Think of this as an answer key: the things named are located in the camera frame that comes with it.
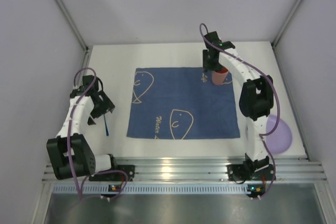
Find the blue plastic fork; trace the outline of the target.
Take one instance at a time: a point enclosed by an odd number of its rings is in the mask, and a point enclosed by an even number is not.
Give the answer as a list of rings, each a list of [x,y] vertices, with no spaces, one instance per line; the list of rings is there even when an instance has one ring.
[[[108,124],[107,124],[107,117],[106,117],[105,114],[103,115],[103,119],[104,119],[104,126],[105,126],[106,136],[109,136],[109,129],[108,129]]]

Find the salmon pink plastic cup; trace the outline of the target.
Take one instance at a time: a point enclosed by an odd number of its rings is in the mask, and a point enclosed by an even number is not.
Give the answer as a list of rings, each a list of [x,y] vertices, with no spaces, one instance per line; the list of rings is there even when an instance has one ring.
[[[229,71],[225,67],[218,71],[212,71],[212,83],[217,86],[224,84],[228,73]]]

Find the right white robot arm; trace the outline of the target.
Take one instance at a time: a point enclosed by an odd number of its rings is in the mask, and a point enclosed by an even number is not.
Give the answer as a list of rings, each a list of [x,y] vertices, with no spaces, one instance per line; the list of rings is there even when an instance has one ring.
[[[226,68],[241,86],[239,109],[246,118],[247,136],[243,171],[248,176],[269,166],[269,155],[260,138],[266,129],[270,110],[274,106],[274,93],[270,76],[261,73],[242,60],[232,42],[223,42],[217,32],[204,36],[203,69],[220,71]]]

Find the lilac plastic plate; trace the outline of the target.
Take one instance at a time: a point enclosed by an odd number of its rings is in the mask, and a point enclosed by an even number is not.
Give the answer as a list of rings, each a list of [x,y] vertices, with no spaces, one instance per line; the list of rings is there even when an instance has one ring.
[[[272,155],[282,154],[289,149],[292,144],[292,131],[284,120],[280,119],[275,131],[266,136],[266,144]]]

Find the blue fish placemat cloth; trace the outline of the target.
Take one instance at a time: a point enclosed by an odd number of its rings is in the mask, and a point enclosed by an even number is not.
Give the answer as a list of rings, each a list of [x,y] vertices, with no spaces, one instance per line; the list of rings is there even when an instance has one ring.
[[[240,138],[233,79],[201,67],[137,68],[127,136],[161,140]]]

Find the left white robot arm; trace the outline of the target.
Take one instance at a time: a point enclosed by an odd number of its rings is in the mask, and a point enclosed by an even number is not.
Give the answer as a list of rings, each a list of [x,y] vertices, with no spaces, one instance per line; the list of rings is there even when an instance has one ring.
[[[58,180],[90,176],[115,168],[111,154],[95,155],[85,138],[88,126],[95,119],[112,113],[115,105],[99,85],[101,80],[93,75],[82,77],[82,85],[70,94],[66,119],[56,137],[47,141],[46,148]]]

